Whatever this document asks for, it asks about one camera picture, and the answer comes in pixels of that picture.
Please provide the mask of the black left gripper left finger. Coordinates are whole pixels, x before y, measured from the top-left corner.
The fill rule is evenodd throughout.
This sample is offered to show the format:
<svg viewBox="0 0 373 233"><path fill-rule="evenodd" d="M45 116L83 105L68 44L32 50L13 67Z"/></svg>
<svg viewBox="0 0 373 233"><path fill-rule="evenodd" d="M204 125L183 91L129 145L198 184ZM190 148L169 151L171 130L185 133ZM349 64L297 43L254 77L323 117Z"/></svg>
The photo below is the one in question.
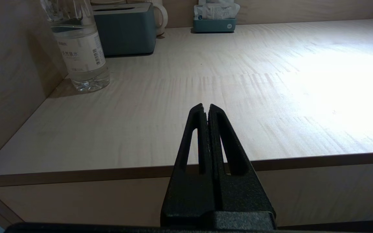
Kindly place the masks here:
<svg viewBox="0 0 373 233"><path fill-rule="evenodd" d="M198 174L187 172L193 131L197 130ZM213 227L216 214L211 137L202 104L191 108L160 211L161 227Z"/></svg>

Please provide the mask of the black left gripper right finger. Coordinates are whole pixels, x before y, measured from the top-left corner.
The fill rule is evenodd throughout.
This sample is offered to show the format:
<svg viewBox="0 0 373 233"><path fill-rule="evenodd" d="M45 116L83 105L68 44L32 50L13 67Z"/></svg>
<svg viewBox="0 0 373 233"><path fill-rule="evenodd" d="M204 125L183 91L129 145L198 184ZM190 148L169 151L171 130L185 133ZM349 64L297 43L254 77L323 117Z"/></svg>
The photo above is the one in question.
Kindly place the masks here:
<svg viewBox="0 0 373 233"><path fill-rule="evenodd" d="M211 104L208 124L216 207L221 211L274 212L224 110Z"/></svg>

